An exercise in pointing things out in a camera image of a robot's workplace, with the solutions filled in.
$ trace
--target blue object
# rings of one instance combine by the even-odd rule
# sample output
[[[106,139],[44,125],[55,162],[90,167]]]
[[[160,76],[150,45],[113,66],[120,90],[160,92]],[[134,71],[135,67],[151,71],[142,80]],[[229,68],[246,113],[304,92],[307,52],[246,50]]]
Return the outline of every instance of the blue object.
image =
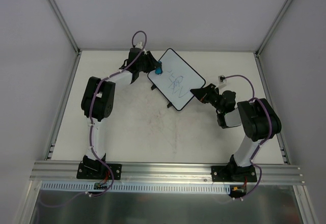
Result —
[[[159,67],[159,68],[157,68],[156,70],[155,70],[155,74],[156,75],[160,75],[160,74],[162,74],[162,68],[161,67]]]

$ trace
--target white table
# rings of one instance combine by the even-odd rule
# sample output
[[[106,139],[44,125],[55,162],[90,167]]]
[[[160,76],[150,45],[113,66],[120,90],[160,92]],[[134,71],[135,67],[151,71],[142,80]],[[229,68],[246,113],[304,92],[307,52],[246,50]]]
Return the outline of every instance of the white table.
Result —
[[[152,52],[159,59],[163,51]],[[219,75],[242,74],[249,78],[256,97],[264,91],[252,53],[178,52],[206,79],[217,84]],[[106,77],[122,65],[128,51],[83,51],[62,120],[52,160],[81,160],[88,147],[88,127],[80,103],[89,77]],[[222,129],[215,109],[193,99],[182,111],[167,108],[168,101],[147,75],[115,94],[108,118],[107,161],[227,163],[245,135],[242,127]],[[236,100],[251,97],[250,85],[230,78],[224,90],[236,92]],[[277,138],[260,150],[256,163],[283,164]]]

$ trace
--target gray wall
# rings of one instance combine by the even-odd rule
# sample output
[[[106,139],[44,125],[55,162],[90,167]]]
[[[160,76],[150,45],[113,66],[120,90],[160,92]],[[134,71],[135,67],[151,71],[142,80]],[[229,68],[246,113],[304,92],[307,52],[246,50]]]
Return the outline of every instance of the gray wall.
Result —
[[[7,224],[45,150],[75,54],[46,0],[0,3],[0,216]]]
[[[295,0],[262,55],[292,163],[326,223],[326,0]]]
[[[57,0],[81,48],[257,50],[285,0]]]

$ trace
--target scribble on whiteboard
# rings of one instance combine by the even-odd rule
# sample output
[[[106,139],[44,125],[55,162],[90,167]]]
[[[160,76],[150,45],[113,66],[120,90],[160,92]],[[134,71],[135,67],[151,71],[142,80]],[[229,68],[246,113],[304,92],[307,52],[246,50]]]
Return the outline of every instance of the scribble on whiteboard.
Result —
[[[184,76],[179,75],[179,76],[175,77],[173,75],[174,73],[172,73],[172,71],[168,71],[168,72],[171,73],[170,77],[169,77],[171,84],[168,88],[172,90],[172,94],[177,94],[179,96],[179,98],[182,98],[184,95],[186,95],[190,91],[190,89],[188,89],[187,92],[184,92],[184,91],[186,91],[186,89],[182,85]]]

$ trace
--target white board with black border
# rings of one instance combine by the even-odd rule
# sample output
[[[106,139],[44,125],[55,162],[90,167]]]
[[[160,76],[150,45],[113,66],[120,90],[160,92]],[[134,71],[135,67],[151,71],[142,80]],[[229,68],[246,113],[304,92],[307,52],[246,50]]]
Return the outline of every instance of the white board with black border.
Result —
[[[176,110],[180,111],[194,97],[190,89],[202,88],[206,81],[171,48],[159,61],[162,62],[162,74],[158,75],[153,70],[148,78]]]

